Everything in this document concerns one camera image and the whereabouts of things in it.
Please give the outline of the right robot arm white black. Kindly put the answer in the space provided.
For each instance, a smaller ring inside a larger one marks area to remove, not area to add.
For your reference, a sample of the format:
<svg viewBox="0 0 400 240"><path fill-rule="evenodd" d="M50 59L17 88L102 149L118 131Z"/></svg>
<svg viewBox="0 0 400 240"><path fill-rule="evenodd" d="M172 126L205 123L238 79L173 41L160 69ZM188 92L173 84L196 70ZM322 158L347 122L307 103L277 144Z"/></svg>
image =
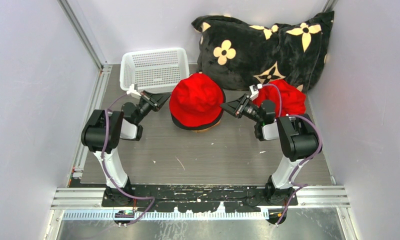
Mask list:
<svg viewBox="0 0 400 240"><path fill-rule="evenodd" d="M283 156L263 191L269 204L279 205L293 194L294 180L303 165L322 150L316 126L308 114L278 116L274 102L264 100L255 105L246 94L221 108L235 118L246 116L255 121L254 134L259 141L279 140Z"/></svg>

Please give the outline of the bright red bucket hat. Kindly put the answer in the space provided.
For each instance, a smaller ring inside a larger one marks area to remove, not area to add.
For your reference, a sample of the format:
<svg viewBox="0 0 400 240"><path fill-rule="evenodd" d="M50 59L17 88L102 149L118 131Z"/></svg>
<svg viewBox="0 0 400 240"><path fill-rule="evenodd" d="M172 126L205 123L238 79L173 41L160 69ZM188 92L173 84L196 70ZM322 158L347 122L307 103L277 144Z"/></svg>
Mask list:
<svg viewBox="0 0 400 240"><path fill-rule="evenodd" d="M194 73L182 79L169 99L170 115L187 127L197 127L214 121L221 111L226 95L222 87L204 73Z"/></svg>

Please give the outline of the black hat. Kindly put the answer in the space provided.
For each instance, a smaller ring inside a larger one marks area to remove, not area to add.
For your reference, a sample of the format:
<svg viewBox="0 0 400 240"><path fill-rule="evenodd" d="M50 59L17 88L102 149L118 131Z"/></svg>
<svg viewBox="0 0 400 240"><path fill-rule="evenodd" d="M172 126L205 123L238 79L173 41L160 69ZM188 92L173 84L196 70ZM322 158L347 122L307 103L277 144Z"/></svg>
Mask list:
<svg viewBox="0 0 400 240"><path fill-rule="evenodd" d="M199 125L199 126L185 126L183 125L179 120L177 120L172 114L171 114L171 119L174 125L176 125L178 128L183 129L183 130L187 130L187 131L192 131L192 130L202 130L202 129L206 129L209 128L213 125L215 125L216 123L221 121L221 118L223 116L223 111L220 112L220 114L217 116L217 118L212 121L211 123L208 124L203 124L203 125Z"/></svg>

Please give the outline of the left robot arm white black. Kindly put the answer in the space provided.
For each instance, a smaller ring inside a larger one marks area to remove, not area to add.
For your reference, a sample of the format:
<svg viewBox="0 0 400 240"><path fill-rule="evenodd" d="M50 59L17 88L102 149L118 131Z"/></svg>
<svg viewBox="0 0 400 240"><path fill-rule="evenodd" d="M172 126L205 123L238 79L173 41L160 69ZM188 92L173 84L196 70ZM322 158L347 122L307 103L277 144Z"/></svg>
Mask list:
<svg viewBox="0 0 400 240"><path fill-rule="evenodd" d="M94 154L105 175L106 197L123 207L144 197L132 192L131 180L123 169L118 152L120 140L139 141L144 131L141 121L151 111L158 112L171 94L128 90L119 99L126 96L137 99L138 103L127 102L121 110L114 111L110 107L95 109L81 132L82 145Z"/></svg>

